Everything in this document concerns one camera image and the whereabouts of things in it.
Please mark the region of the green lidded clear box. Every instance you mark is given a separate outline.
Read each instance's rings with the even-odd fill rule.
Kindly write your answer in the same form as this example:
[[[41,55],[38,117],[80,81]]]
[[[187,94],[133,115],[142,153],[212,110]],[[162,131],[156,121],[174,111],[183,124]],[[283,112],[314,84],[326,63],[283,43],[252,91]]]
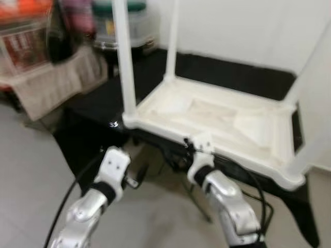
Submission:
[[[154,42],[155,29],[152,26],[151,14],[147,12],[147,1],[126,0],[126,7],[131,47],[138,48]],[[93,0],[92,13],[96,31],[95,41],[117,47],[112,0]]]

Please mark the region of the beige patterned cloth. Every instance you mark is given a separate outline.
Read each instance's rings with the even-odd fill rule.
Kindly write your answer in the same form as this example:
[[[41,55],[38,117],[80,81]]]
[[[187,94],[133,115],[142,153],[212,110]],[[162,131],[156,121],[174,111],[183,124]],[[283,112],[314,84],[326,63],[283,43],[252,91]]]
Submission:
[[[63,63],[47,64],[9,78],[0,76],[0,85],[9,86],[28,118],[36,121],[71,97],[90,92],[107,79],[106,60],[85,46]]]

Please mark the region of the orange lidded storage box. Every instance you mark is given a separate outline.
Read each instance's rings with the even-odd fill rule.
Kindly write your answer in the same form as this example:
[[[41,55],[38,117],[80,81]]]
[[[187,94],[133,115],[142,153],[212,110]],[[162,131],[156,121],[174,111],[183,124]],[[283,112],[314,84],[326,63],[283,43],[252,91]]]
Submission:
[[[0,76],[47,64],[47,21],[53,0],[0,0]]]

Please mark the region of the black tablecloth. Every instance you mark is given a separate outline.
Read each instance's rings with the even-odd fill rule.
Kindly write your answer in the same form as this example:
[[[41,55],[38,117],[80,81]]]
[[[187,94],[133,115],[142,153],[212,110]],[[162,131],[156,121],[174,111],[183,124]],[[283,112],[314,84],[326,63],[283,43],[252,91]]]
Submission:
[[[191,80],[208,82],[268,99],[281,100],[295,83],[295,74],[283,69],[262,68],[195,54],[176,56],[176,73]],[[83,192],[89,189],[99,168],[99,149],[122,146],[130,138],[146,142],[167,155],[184,156],[184,146],[123,127],[121,83],[118,76],[109,78],[97,89],[75,97],[64,106],[64,118],[54,137],[71,172]],[[293,215],[296,226],[306,240],[306,248],[321,248],[321,238],[314,221],[308,185],[293,191],[279,188],[274,180],[247,172],[236,165],[223,165],[222,172],[232,179],[281,199]]]

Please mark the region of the white plastic table top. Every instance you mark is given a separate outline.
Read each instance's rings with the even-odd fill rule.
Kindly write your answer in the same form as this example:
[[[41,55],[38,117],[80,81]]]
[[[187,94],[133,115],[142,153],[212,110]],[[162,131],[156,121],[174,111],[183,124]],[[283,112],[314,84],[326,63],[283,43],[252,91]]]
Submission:
[[[292,117],[303,87],[296,80],[281,101],[222,86],[167,76],[141,102],[133,80],[121,83],[126,128],[183,144],[186,138],[211,146],[244,168],[295,191],[309,165],[295,151]]]

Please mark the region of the white plastic table leg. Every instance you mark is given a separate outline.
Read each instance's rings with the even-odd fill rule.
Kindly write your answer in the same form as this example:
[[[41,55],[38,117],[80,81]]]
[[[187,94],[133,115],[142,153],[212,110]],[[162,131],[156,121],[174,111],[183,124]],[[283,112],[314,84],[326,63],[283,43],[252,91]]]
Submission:
[[[306,182],[305,175],[316,165],[331,147],[331,123],[322,125],[311,140],[304,141],[303,146],[284,168],[284,182],[281,188],[293,191]]]
[[[295,105],[300,100],[303,90],[305,89],[305,85],[307,85],[307,78],[309,74],[311,74],[311,70],[313,66],[316,64],[315,59],[322,54],[323,43],[327,40],[325,37],[329,33],[330,30],[330,21],[328,21],[321,32],[321,35],[317,39],[317,42],[310,54],[308,56],[306,63],[304,64],[300,74],[296,77],[295,82],[288,90],[288,94],[284,97],[283,100],[280,101],[280,105],[283,108],[291,108],[294,109]]]
[[[170,23],[170,32],[168,38],[168,51],[165,73],[163,76],[163,82],[171,81],[175,78],[176,68],[176,54],[177,54],[177,41],[179,30],[179,7],[180,0],[173,0],[172,18]]]
[[[134,87],[128,6],[126,0],[112,0],[112,3],[124,107],[122,118],[126,128],[135,129],[139,123],[139,116]]]

